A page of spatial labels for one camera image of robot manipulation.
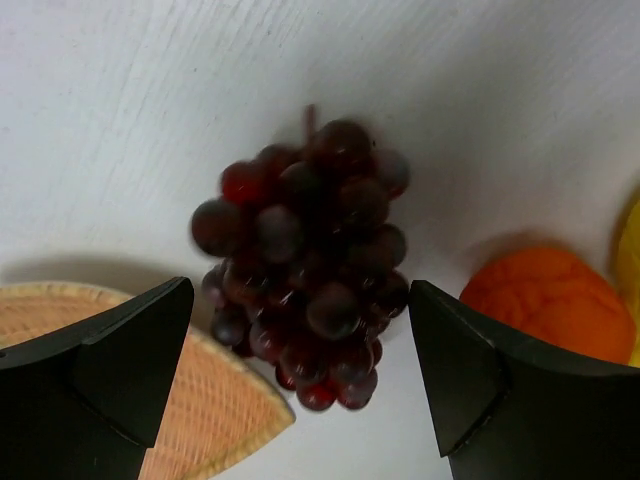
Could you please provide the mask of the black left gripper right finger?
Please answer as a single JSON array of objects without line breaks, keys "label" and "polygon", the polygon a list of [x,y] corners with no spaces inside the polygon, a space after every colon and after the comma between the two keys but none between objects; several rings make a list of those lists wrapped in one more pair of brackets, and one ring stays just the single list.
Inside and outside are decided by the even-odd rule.
[{"label": "black left gripper right finger", "polygon": [[639,371],[573,353],[416,280],[409,317],[456,479],[635,479]]}]

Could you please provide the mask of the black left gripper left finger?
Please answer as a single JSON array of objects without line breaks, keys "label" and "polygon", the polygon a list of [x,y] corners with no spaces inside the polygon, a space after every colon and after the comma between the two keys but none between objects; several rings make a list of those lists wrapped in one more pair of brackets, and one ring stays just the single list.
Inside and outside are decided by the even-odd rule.
[{"label": "black left gripper left finger", "polygon": [[155,445],[194,303],[176,277],[1,352],[4,479],[135,479]]}]

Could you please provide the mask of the fake orange fruit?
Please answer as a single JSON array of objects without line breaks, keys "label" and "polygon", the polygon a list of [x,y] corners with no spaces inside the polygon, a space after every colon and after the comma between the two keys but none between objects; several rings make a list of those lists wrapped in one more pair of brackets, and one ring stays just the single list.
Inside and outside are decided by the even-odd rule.
[{"label": "fake orange fruit", "polygon": [[500,256],[469,280],[459,300],[551,345],[627,365],[637,328],[613,287],[573,252],[529,247]]}]

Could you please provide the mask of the dark red fake grapes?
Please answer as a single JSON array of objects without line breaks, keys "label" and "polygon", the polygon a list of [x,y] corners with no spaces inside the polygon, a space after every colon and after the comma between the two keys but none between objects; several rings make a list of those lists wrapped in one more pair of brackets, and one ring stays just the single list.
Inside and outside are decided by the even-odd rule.
[{"label": "dark red fake grapes", "polygon": [[408,303],[408,242],[389,215],[410,166],[355,120],[319,124],[308,106],[302,128],[299,144],[229,164],[190,233],[215,259],[202,280],[212,337],[270,364],[304,408],[357,411],[378,385],[380,337]]}]

